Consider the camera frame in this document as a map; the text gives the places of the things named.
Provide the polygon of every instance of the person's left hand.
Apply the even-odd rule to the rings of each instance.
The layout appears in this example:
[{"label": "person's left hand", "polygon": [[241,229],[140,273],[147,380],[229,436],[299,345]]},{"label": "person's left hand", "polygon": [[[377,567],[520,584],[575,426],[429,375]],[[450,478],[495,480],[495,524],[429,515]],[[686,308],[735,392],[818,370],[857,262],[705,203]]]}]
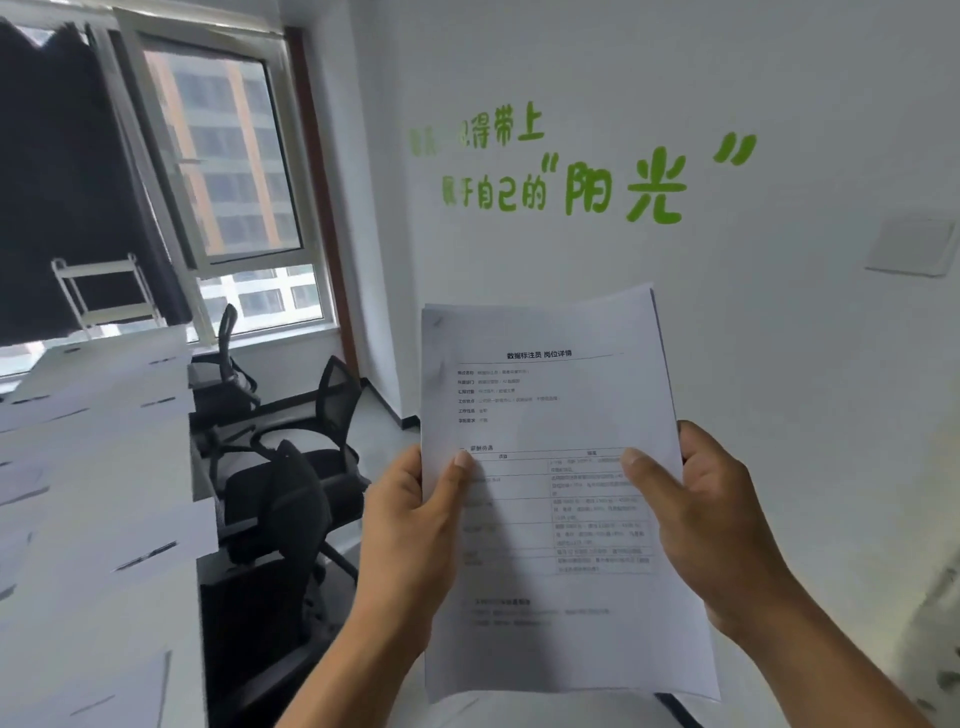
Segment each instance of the person's left hand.
[{"label": "person's left hand", "polygon": [[360,580],[350,618],[387,625],[420,654],[433,616],[453,585],[460,512],[473,470],[465,450],[423,502],[420,446],[402,452],[367,490]]}]

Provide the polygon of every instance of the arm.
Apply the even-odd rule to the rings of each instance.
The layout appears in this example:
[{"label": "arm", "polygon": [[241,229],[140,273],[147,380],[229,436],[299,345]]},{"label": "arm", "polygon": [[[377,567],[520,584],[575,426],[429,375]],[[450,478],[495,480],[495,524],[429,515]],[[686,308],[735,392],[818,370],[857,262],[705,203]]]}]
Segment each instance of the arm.
[{"label": "arm", "polygon": [[426,503],[420,448],[368,490],[360,581],[343,630],[276,728],[380,728],[453,584],[457,524],[472,459],[457,453]]},{"label": "arm", "polygon": [[783,561],[750,473],[681,422],[684,484],[627,449],[624,473],[660,523],[670,562],[710,621],[756,663],[793,728],[929,728],[817,606]]}]

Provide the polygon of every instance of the forearm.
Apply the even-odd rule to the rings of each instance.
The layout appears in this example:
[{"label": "forearm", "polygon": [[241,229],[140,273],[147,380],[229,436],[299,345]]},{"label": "forearm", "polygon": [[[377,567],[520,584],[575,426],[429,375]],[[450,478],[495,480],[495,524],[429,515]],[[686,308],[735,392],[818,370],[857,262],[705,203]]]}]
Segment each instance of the forearm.
[{"label": "forearm", "polygon": [[741,646],[793,728],[929,728],[809,597],[772,615]]},{"label": "forearm", "polygon": [[276,728],[382,728],[417,654],[402,630],[351,615]]}]

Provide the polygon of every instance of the open window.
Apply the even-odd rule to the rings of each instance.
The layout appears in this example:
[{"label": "open window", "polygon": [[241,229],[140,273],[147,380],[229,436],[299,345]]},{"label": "open window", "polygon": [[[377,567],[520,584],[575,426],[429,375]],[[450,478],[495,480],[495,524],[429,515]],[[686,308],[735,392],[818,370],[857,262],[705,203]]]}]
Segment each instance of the open window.
[{"label": "open window", "polygon": [[326,276],[314,274],[325,271],[323,246],[284,40],[115,15],[213,327],[224,302],[244,311],[237,331],[331,318]]}]

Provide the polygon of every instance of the hand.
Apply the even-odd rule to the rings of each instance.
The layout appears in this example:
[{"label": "hand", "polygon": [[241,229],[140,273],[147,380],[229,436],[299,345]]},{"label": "hand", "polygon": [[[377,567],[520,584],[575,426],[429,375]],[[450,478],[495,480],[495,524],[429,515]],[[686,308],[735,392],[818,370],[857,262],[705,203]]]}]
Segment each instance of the hand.
[{"label": "hand", "polygon": [[430,639],[434,614],[453,585],[460,513],[473,458],[461,450],[423,502],[420,446],[402,452],[367,490],[360,580],[350,619],[386,627],[413,657]]},{"label": "hand", "polygon": [[637,449],[620,462],[657,516],[670,563],[713,625],[743,646],[809,597],[780,555],[746,466],[690,422],[680,421],[680,450],[683,485]]}]

